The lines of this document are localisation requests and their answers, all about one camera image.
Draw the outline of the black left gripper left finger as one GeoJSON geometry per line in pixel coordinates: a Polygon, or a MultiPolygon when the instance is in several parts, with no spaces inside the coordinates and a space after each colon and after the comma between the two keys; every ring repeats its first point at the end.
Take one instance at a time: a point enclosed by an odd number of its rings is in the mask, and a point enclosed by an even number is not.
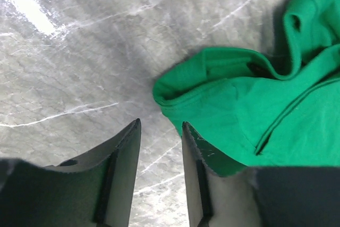
{"type": "Polygon", "coordinates": [[[140,144],[136,119],[57,166],[1,159],[1,226],[128,226],[140,144]]]}

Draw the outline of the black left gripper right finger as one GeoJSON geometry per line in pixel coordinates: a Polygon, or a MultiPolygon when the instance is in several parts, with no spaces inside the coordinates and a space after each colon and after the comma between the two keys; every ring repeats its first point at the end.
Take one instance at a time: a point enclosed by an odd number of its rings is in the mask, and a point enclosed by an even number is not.
{"type": "Polygon", "coordinates": [[[182,125],[190,226],[339,226],[339,168],[236,162],[182,125]]]}

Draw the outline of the green t shirt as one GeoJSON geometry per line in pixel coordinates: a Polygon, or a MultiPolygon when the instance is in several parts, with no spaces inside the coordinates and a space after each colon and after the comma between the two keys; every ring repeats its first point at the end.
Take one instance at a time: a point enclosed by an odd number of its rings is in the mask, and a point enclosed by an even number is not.
{"type": "Polygon", "coordinates": [[[152,94],[178,132],[191,124],[246,166],[339,166],[339,0],[291,0],[274,67],[253,50],[205,48],[152,94]]]}

